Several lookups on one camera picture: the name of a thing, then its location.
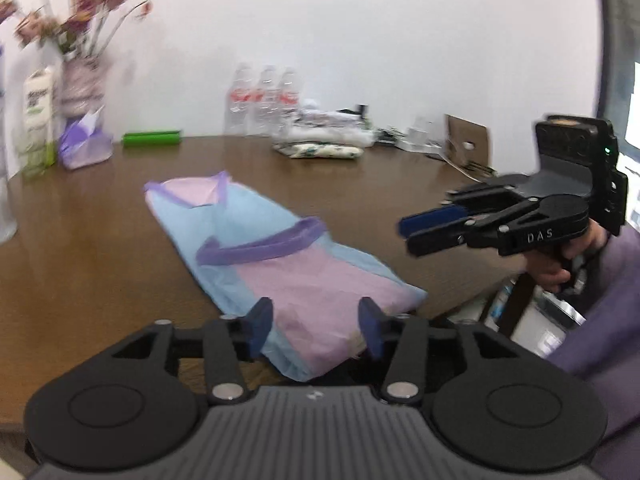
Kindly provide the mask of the person's right hand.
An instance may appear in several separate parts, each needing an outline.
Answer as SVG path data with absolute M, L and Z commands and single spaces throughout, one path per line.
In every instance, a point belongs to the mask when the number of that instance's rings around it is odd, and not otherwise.
M 584 252 L 600 250 L 608 240 L 608 231 L 603 229 L 598 222 L 590 221 L 587 232 L 581 237 L 573 238 L 562 249 L 562 256 L 574 259 Z M 543 252 L 526 252 L 524 254 L 525 271 L 533 278 L 534 282 L 547 292 L 558 292 L 563 284 L 570 280 L 570 271 L 562 267 L 559 260 Z

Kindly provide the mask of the person's purple sleeve forearm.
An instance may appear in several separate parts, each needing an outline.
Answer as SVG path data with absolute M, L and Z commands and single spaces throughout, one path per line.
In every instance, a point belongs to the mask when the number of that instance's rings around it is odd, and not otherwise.
M 591 385 L 608 412 L 592 466 L 607 479 L 639 477 L 639 233 L 612 237 L 588 266 L 578 297 L 585 323 L 548 361 Z

